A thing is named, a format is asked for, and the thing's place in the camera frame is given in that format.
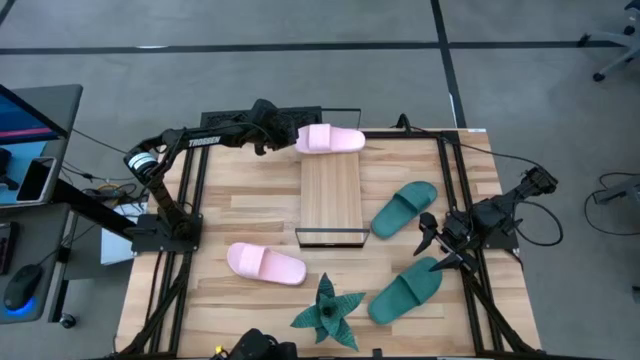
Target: mouse pad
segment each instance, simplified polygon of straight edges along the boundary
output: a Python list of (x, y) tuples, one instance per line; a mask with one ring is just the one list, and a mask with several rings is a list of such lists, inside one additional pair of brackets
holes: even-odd
[[(22, 184), (27, 175), (29, 164), (34, 158), (40, 157), (46, 141), (38, 141), (24, 144), (2, 145), (5, 150), (11, 151), (11, 160), (7, 166), (7, 176), (18, 184)], [(13, 205), (16, 203), (18, 190), (11, 191), (7, 185), (0, 184), (0, 205)]]

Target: chair wheel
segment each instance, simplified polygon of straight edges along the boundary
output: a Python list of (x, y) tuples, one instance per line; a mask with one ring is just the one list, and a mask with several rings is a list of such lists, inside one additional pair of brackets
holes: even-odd
[(62, 315), (60, 315), (60, 321), (58, 322), (65, 329), (71, 329), (72, 327), (76, 326), (77, 323), (76, 318), (67, 313), (62, 313)]
[(600, 74), (600, 73), (595, 73), (593, 74), (593, 81), (595, 82), (600, 82), (602, 80), (604, 80), (605, 76)]
[(576, 46), (584, 47), (585, 45), (587, 45), (587, 41), (589, 41), (590, 38), (591, 38), (591, 35), (589, 35), (589, 34), (582, 35), (580, 40), (578, 40), (578, 43), (576, 44)]

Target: pink slipper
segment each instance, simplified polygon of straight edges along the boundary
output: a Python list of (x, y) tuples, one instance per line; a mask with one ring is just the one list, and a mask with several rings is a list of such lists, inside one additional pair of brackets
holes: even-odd
[(342, 129), (330, 124), (314, 124), (298, 129), (296, 150), (305, 154), (328, 154), (360, 151), (364, 134), (354, 129)]
[(307, 276), (307, 267), (301, 260), (253, 244), (231, 245), (227, 262), (233, 272), (249, 279), (299, 285)]

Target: wooden board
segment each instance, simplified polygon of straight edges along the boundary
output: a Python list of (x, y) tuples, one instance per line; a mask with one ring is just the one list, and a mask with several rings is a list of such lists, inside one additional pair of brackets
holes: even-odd
[[(302, 155), (301, 228), (361, 229), (358, 153)], [(301, 244), (359, 244), (362, 233), (299, 232)]]
[[(486, 133), (460, 131), (465, 144), (489, 150)], [(463, 148), (474, 201), (501, 192), (493, 158)], [(449, 149), (454, 189), (460, 194), (455, 161)], [(232, 348), (249, 328), (256, 327), (280, 341), (294, 341), (301, 356), (371, 356), (382, 348), (386, 356), (471, 355), (473, 344), (460, 275), (444, 272), (438, 292), (388, 326), (378, 326), (367, 316), (371, 299), (411, 265), (421, 240), (417, 220), (389, 240), (371, 234), (363, 249), (301, 250), (294, 236), (300, 223), (301, 159), (293, 149), (257, 157), (252, 147), (211, 148), (201, 212), (204, 233), (201, 248), (193, 257), (180, 357), (211, 356), (216, 345)], [(169, 190), (177, 194), (182, 157), (167, 174)], [(189, 199), (195, 182), (195, 168)], [(360, 153), (363, 220), (368, 224), (392, 194), (410, 181), (426, 180), (439, 193), (429, 207), (440, 224), (448, 210), (435, 141), (370, 140)], [(458, 197), (458, 204), (463, 204)], [(240, 278), (226, 264), (229, 246), (251, 242), (301, 258), (308, 266), (306, 281), (286, 287)], [(422, 256), (442, 258), (437, 246)], [(496, 305), (531, 346), (539, 340), (520, 265), (504, 251), (485, 250)], [(126, 346), (144, 324), (156, 255), (136, 258), (127, 291), (117, 348)], [(313, 329), (289, 327), (293, 318), (314, 301), (320, 276), (326, 272), (338, 294), (367, 293), (347, 321), (354, 330), (360, 352), (328, 339), (315, 344)], [(486, 315), (478, 304), (484, 344), (490, 348)], [(170, 321), (171, 313), (166, 317)], [(166, 349), (167, 325), (161, 349)]]

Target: computer monitor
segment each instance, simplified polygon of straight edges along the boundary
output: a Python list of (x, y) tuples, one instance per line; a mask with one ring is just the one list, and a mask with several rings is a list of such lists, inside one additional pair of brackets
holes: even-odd
[(0, 145), (68, 137), (51, 119), (0, 85)]

